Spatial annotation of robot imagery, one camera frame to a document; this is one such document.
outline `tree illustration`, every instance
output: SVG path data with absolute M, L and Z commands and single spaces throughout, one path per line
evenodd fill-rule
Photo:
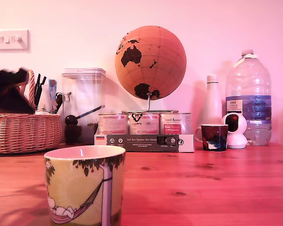
M 102 226 L 111 226 L 111 196 L 112 196 L 112 170 L 113 167 L 118 169 L 118 166 L 124 164 L 125 153 L 102 159 L 87 159 L 87 160 L 74 160 L 73 165 L 76 168 L 80 166 L 84 170 L 87 177 L 89 171 L 94 172 L 93 167 L 97 170 L 103 169 L 103 200 L 102 200 Z
M 49 158 L 45 158 L 45 166 L 46 181 L 47 184 L 50 185 L 50 177 L 52 176 L 52 174 L 55 174 L 55 168 L 51 164 Z

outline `mug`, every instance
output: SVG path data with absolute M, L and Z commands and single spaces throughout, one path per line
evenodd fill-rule
M 120 225 L 125 149 L 93 145 L 47 152 L 51 225 Z
M 226 124 L 202 124 L 201 128 L 202 140 L 195 136 L 195 139 L 202 142 L 203 149 L 207 151 L 222 152 L 227 148 L 228 125 Z

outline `water bottle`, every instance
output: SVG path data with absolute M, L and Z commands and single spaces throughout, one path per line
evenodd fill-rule
M 222 101 L 219 92 L 218 77 L 215 74 L 207 76 L 207 94 L 203 108 L 204 124 L 220 124 L 222 120 Z
M 242 52 L 226 80 L 226 111 L 242 113 L 248 145 L 266 145 L 271 137 L 271 79 L 252 49 Z

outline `bottle cap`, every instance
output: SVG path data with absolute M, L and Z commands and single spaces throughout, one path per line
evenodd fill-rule
M 216 74 L 208 75 L 208 83 L 211 83 L 211 82 L 219 82 L 218 76 Z
M 246 54 L 254 54 L 254 51 L 252 49 L 246 49 L 242 51 L 241 56 L 244 56 Z

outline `box packaging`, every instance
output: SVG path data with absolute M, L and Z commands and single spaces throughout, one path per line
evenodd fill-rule
M 95 145 L 114 145 L 127 152 L 194 152 L 194 135 L 94 135 Z

